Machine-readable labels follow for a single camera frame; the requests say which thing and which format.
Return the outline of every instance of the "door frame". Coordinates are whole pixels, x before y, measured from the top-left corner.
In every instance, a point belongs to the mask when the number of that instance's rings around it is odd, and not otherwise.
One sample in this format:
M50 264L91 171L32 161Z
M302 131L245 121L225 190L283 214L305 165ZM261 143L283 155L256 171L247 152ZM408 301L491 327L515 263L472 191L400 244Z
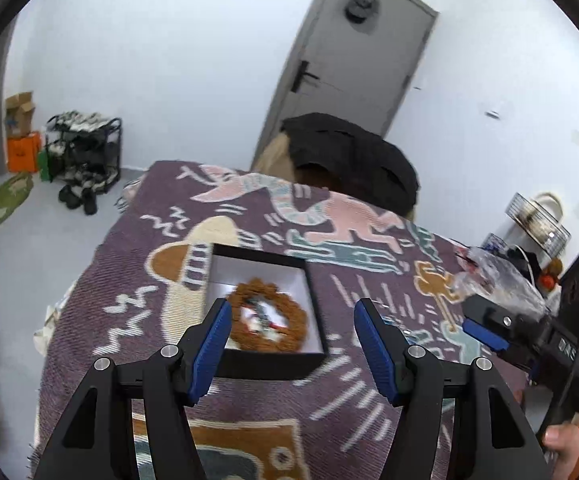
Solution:
M438 11L432 9L422 0L410 0L410 1L414 5L417 5L425 12L427 12L431 16L432 21L431 25L429 26L429 29L427 30L423 38L423 42L421 43L421 48L420 51L418 52L416 62L414 63L413 71L409 75L409 77L406 78L405 83L403 85L403 91L400 92L399 95L397 95L394 98L394 105L390 110L389 120L385 122L384 131L379 132L379 135L381 137L385 137L387 135L387 132L389 131L389 128L394 121L394 117L396 116L396 112L398 111L398 108L403 102L405 94L407 94L407 90L409 89L409 86L413 79L413 74L418 69L418 65L420 64L421 58L423 57L423 52L425 51L429 35L436 23L436 18L438 17L439 14ZM305 19L303 20L303 23L300 27L300 30L298 31L296 40L294 41L294 44L292 45L292 48L289 51L289 55L285 61L285 65L283 66L281 77L279 78L279 82L276 86L274 96L272 97L272 100L270 102L270 107L268 109L267 116L265 118L265 123L263 124L261 135L259 136L258 143L256 144L256 150L254 152L254 157L252 158L250 169L254 167L256 160L261 155L261 153L263 153L265 147L276 136L277 132L275 132L274 129L276 127L276 124L278 123L279 116L281 114L281 110L285 101L285 97L288 94L288 92L290 92L292 83L294 82L296 76L298 62L300 61L301 56L305 51L305 46L307 45L307 42L309 41L309 38L312 35L312 32L314 31L316 20L320 15L320 10L323 7L324 2L325 0L312 1L305 16Z

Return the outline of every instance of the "blue gripper pad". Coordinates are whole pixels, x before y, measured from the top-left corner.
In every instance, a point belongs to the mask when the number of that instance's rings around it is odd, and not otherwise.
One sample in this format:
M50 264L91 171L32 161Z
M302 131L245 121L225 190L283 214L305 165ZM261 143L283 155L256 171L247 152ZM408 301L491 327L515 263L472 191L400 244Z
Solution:
M192 405L196 404L210 389L231 330L232 308L227 301L224 301L192 365L192 382L187 392Z
M394 381L394 363L361 301L354 307L354 328L378 393L394 404L398 397Z
M509 348L509 342L503 339L498 334L487 330L484 326L477 322L466 319L463 322L463 332L471 335L474 339L480 341L484 345L489 346L494 352L501 352Z

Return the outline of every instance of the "black boot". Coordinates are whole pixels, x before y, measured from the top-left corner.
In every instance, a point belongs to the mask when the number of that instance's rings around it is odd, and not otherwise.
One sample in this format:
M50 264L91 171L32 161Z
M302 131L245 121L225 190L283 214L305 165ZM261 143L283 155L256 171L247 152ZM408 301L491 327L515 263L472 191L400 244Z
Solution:
M58 199L65 202L68 209L76 209L82 204L81 199L74 194L71 186L63 186L58 192Z
M83 211L85 211L86 215L93 215L98 211L96 193L90 187L83 188L81 199L83 200Z

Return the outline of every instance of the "brown wreath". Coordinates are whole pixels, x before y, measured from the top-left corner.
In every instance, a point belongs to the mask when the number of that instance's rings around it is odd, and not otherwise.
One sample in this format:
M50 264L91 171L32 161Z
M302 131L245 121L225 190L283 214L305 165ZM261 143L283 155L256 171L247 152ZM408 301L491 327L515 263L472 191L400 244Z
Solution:
M270 341L261 334L250 332L247 325L241 321L241 307L255 296L270 300L274 308L287 320L287 328L276 329L276 332L283 335L279 341ZM303 345L307 334L307 314L291 297L279 292L273 283L263 283L260 278L254 278L249 283L239 283L227 299L232 306L230 337L239 344L241 350L296 352Z

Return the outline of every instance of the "hand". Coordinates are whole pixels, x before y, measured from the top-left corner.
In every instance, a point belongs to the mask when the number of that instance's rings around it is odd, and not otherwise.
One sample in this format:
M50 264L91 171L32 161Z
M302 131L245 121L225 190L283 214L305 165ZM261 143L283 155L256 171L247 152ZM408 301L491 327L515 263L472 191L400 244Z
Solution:
M574 424L550 426L543 436L543 444L558 453L552 480L567 480L579 457L579 428Z

